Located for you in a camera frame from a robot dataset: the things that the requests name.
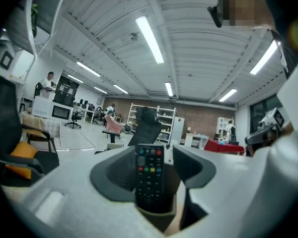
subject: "tablecloth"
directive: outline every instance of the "tablecloth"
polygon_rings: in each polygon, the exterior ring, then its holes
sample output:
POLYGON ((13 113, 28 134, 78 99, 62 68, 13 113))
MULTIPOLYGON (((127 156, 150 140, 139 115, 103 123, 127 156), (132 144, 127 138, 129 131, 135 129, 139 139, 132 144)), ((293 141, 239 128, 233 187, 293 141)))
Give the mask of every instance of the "tablecloth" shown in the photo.
POLYGON ((231 144, 221 145, 218 142, 215 142, 214 140, 209 139, 204 147, 204 150, 217 152, 217 153, 241 153, 241 152, 243 153, 244 147, 240 145, 231 145, 231 144))
POLYGON ((30 115, 28 111, 22 112, 20 119, 22 124, 49 132, 49 134, 51 135, 51 138, 60 139, 62 137, 60 121, 54 121, 54 120, 50 120, 42 117, 36 117, 36 116, 30 115))

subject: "refrigerator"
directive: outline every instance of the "refrigerator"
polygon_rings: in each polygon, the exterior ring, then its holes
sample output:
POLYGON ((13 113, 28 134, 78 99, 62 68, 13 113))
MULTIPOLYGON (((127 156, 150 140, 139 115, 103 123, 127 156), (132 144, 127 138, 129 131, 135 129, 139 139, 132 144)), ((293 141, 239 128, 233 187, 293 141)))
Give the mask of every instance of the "refrigerator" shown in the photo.
POLYGON ((174 122, 173 122, 170 143, 172 140, 176 140, 178 142, 178 144, 181 143, 183 127, 184 127, 184 118, 183 117, 175 117, 174 122))

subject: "orange pillow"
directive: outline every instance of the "orange pillow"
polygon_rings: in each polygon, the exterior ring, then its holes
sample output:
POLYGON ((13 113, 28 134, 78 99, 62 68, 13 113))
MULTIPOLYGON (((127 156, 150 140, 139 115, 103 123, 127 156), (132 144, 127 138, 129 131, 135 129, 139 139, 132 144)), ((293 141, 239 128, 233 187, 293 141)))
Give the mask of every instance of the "orange pillow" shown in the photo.
MULTIPOLYGON (((32 146, 23 141, 18 143, 15 150, 11 153, 12 156, 24 157, 24 158, 34 158, 35 154, 38 151, 32 146)), ((9 164, 5 165, 6 168, 12 170, 19 176, 22 176, 28 180, 31 180, 31 170, 27 168, 20 168, 16 166, 12 166, 9 164)))

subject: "air vent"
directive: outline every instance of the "air vent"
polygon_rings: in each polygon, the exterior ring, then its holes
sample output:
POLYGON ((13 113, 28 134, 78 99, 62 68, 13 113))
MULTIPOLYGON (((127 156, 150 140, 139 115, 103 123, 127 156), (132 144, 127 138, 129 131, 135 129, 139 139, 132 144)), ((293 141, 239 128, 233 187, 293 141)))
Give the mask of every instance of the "air vent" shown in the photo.
POLYGON ((153 100, 168 101, 170 98, 166 92, 147 92, 153 100))

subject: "brown wall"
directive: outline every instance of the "brown wall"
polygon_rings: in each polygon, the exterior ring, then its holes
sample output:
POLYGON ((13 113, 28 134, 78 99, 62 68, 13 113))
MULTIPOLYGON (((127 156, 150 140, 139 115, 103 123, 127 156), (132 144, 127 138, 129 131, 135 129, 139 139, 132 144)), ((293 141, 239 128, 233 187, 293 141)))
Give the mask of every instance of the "brown wall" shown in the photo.
POLYGON ((234 111, 214 109, 207 107, 191 106, 169 102, 158 102, 158 101, 146 101, 146 100, 134 100, 134 99, 119 99, 119 98, 105 98, 103 108, 107 108, 112 104, 116 105, 115 111, 121 114, 123 117, 122 122, 127 122, 131 103, 135 105, 142 105, 148 107, 160 106, 165 109, 176 108, 176 116, 185 118, 183 135, 186 132, 187 127, 191 127, 191 132, 205 134, 209 137, 214 137, 218 117, 234 118, 234 111))

